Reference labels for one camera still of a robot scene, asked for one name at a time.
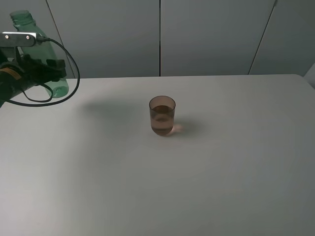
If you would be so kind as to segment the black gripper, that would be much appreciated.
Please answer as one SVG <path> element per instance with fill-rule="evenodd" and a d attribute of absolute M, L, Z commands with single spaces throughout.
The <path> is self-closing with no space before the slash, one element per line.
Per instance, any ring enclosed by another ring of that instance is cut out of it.
<path fill-rule="evenodd" d="M 47 59 L 41 63 L 29 55 L 20 54 L 17 47 L 0 49 L 0 79 L 16 87 L 28 89 L 66 77 L 63 59 Z"/>

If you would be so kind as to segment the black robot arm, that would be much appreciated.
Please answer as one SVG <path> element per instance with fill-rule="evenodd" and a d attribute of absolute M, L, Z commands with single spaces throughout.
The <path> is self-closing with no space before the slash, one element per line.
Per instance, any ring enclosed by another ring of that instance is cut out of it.
<path fill-rule="evenodd" d="M 58 82 L 66 76 L 65 62 L 63 59 L 48 59 L 44 64 L 39 59 L 32 59 L 30 55 L 20 55 L 17 47 L 1 47 L 0 58 L 0 103 L 5 102 L 19 106 L 32 107 L 32 104 L 23 104 L 13 101 L 12 98 L 19 94 L 26 95 L 26 90 L 41 86 L 50 92 L 46 100 L 29 101 L 40 107 L 53 99 L 53 90 L 48 82 Z"/>

